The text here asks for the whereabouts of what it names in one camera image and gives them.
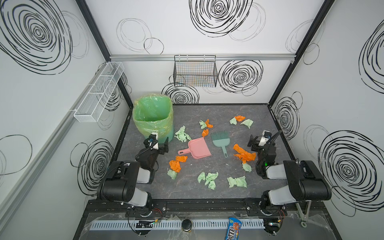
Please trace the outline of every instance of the green crumpled paper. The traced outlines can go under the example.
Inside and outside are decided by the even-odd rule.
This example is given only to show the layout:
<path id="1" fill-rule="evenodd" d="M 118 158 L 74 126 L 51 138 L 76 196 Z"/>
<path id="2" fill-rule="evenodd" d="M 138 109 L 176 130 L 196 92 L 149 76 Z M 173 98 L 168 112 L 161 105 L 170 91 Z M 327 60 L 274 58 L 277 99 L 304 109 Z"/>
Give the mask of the green crumpled paper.
<path id="1" fill-rule="evenodd" d="M 208 185 L 208 188 L 209 189 L 212 189 L 212 190 L 215 190 L 215 187 L 216 187 L 216 183 L 214 180 L 210 181 L 209 182 L 209 185 Z"/>
<path id="2" fill-rule="evenodd" d="M 237 125 L 237 120 L 236 120 L 236 118 L 232 118 L 231 120 L 229 120 L 229 123 L 230 123 L 230 124 L 235 124 L 235 125 Z"/>
<path id="3" fill-rule="evenodd" d="M 247 172 L 252 171 L 252 167 L 248 163 L 243 163 L 243 169 L 246 170 Z"/>
<path id="4" fill-rule="evenodd" d="M 203 122 L 203 120 L 200 120 L 199 124 L 201 125 L 201 129 L 204 129 L 207 127 L 207 124 Z"/>
<path id="5" fill-rule="evenodd" d="M 185 131 L 185 126 L 182 126 L 182 127 L 175 133 L 175 137 L 176 137 L 178 140 L 182 141 L 182 142 L 186 142 L 187 139 L 188 139 L 188 140 L 192 140 L 191 137 L 190 137 L 188 134 L 186 134 L 184 131 Z"/>
<path id="6" fill-rule="evenodd" d="M 252 125 L 253 121 L 251 119 L 247 119 L 247 120 L 244 120 L 242 123 L 240 124 L 244 124 L 245 126 L 247 126 L 249 129 L 251 128 L 251 125 Z"/>
<path id="7" fill-rule="evenodd" d="M 199 176 L 197 176 L 197 181 L 200 183 L 201 180 L 205 180 L 205 172 L 201 172 Z"/>
<path id="8" fill-rule="evenodd" d="M 233 179 L 232 177 L 227 177 L 227 180 L 229 183 L 229 187 L 233 187 L 234 185 L 236 185 L 236 180 Z"/>
<path id="9" fill-rule="evenodd" d="M 205 178 L 205 184 L 204 185 L 207 185 L 210 181 L 215 180 L 217 178 L 217 176 L 218 176 L 218 172 L 216 172 L 216 173 L 209 172 L 207 174 L 207 177 Z"/>
<path id="10" fill-rule="evenodd" d="M 236 185 L 238 187 L 247 187 L 247 182 L 245 181 L 245 176 L 237 177 L 237 178 L 235 178 L 235 180 L 236 180 Z"/>
<path id="11" fill-rule="evenodd" d="M 172 169 L 169 169 L 167 172 L 167 175 L 170 176 L 172 178 L 172 180 L 175 180 L 175 178 L 177 176 L 177 172 L 173 171 Z"/>
<path id="12" fill-rule="evenodd" d="M 236 185 L 238 187 L 247 187 L 247 182 L 245 181 L 245 176 L 237 177 L 235 179 L 232 177 L 228 177 L 227 180 L 229 183 L 229 187 L 233 187 L 234 185 Z"/>

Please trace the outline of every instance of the green trash can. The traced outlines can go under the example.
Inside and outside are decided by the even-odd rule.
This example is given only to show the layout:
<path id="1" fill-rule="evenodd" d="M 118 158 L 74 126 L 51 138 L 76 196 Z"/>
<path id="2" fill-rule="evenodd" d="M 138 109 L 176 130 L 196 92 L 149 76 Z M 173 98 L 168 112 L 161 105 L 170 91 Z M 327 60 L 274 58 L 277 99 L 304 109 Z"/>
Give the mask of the green trash can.
<path id="1" fill-rule="evenodd" d="M 145 95 L 137 99 L 133 107 L 133 121 L 137 129 L 147 138 L 151 133 L 159 134 L 159 143 L 173 138 L 172 100 L 162 94 Z"/>

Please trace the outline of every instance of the gray marble floor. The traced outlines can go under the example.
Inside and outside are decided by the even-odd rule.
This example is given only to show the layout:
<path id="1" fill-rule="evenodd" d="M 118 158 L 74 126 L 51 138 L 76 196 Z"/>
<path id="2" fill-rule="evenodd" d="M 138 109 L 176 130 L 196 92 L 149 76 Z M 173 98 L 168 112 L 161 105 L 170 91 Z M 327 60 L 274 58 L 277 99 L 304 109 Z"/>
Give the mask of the gray marble floor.
<path id="1" fill-rule="evenodd" d="M 177 131 L 183 125 L 186 126 L 185 132 L 192 139 L 201 137 L 202 129 L 199 120 L 206 121 L 214 127 L 210 128 L 210 133 L 219 131 L 229 131 L 231 143 L 227 146 L 228 157 L 225 158 L 221 148 L 213 145 L 210 135 L 205 137 L 208 148 L 212 154 L 210 157 L 202 159 L 193 159 L 187 154 L 186 162 L 181 162 L 181 171 L 177 174 L 175 180 L 168 175 L 169 161 L 174 160 L 178 150 L 188 148 L 187 142 L 180 142 L 175 137 L 169 143 L 169 153 L 159 155 L 157 161 L 159 170 L 155 174 L 152 184 L 137 184 L 136 187 L 150 192 L 154 199 L 208 199 L 208 198 L 247 198 L 260 197 L 266 190 L 276 189 L 286 185 L 285 180 L 264 180 L 259 177 L 255 170 L 256 162 L 249 162 L 252 166 L 252 172 L 246 172 L 242 168 L 242 162 L 233 154 L 237 152 L 233 146 L 237 143 L 246 151 L 250 134 L 254 136 L 261 135 L 263 130 L 269 130 L 272 134 L 277 132 L 273 119 L 265 105 L 197 105 L 197 106 L 173 106 L 174 109 L 174 127 Z M 229 123 L 234 116 L 242 115 L 247 119 L 254 121 L 251 128 L 245 125 Z M 138 131 L 133 120 L 131 120 L 127 134 L 125 136 L 118 160 L 131 162 L 135 155 L 144 147 L 145 137 Z M 276 162 L 282 163 L 283 160 L 289 160 L 290 157 L 279 137 L 276 140 Z M 204 171 L 218 172 L 218 178 L 215 180 L 216 189 L 208 189 L 204 182 L 197 182 L 197 176 Z M 245 176 L 248 188 L 234 186 L 229 188 L 227 177 Z"/>

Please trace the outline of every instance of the orange crumpled paper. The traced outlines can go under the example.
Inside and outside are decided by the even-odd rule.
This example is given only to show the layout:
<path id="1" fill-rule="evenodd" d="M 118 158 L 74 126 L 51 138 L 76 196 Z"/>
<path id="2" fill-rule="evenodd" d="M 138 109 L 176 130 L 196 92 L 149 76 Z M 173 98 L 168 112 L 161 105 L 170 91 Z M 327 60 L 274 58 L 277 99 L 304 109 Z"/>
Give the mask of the orange crumpled paper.
<path id="1" fill-rule="evenodd" d="M 201 134 L 201 136 L 205 137 L 206 135 L 208 135 L 208 133 L 209 133 L 209 130 L 208 130 L 208 129 L 205 129 L 205 130 L 203 131 L 203 133 Z"/>
<path id="2" fill-rule="evenodd" d="M 239 147 L 238 144 L 235 144 L 233 146 L 233 149 L 236 150 L 239 154 L 234 154 L 235 157 L 238 157 L 243 163 L 246 163 L 247 161 L 254 161 L 256 158 L 256 153 L 249 153 L 246 150 Z"/>
<path id="3" fill-rule="evenodd" d="M 176 160 L 171 160 L 169 161 L 170 168 L 175 171 L 175 172 L 180 172 L 181 167 L 180 167 L 180 162 Z"/>
<path id="4" fill-rule="evenodd" d="M 214 127 L 212 124 L 209 124 L 209 119 L 207 119 L 205 121 L 205 124 L 207 125 L 208 128 L 213 128 Z"/>
<path id="5" fill-rule="evenodd" d="M 236 118 L 236 120 L 237 120 L 238 122 L 241 122 L 241 121 L 243 121 L 243 120 L 245 119 L 245 117 L 243 117 L 243 116 L 241 116 L 241 115 L 236 116 L 235 118 Z"/>
<path id="6" fill-rule="evenodd" d="M 176 161 L 186 162 L 187 158 L 188 158 L 188 156 L 176 156 Z"/>

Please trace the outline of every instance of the white cable tray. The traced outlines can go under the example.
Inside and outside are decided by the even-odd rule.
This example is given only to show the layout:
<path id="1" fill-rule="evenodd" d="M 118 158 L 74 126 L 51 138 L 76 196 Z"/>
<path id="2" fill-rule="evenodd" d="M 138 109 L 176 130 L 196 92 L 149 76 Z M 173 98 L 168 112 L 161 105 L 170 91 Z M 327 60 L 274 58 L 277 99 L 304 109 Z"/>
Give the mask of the white cable tray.
<path id="1" fill-rule="evenodd" d="M 108 62 L 87 93 L 74 117 L 79 122 L 97 122 L 124 71 L 122 62 Z"/>
<path id="2" fill-rule="evenodd" d="M 264 220 L 261 218 L 239 219 L 242 222 L 241 229 L 263 229 Z M 227 229 L 228 219 L 191 219 L 192 229 Z M 162 220 L 153 225 L 152 228 L 136 228 L 139 220 L 130 220 L 129 223 L 134 230 L 179 230 L 181 220 Z M 131 230 L 127 220 L 96 220 L 92 222 L 89 230 Z"/>

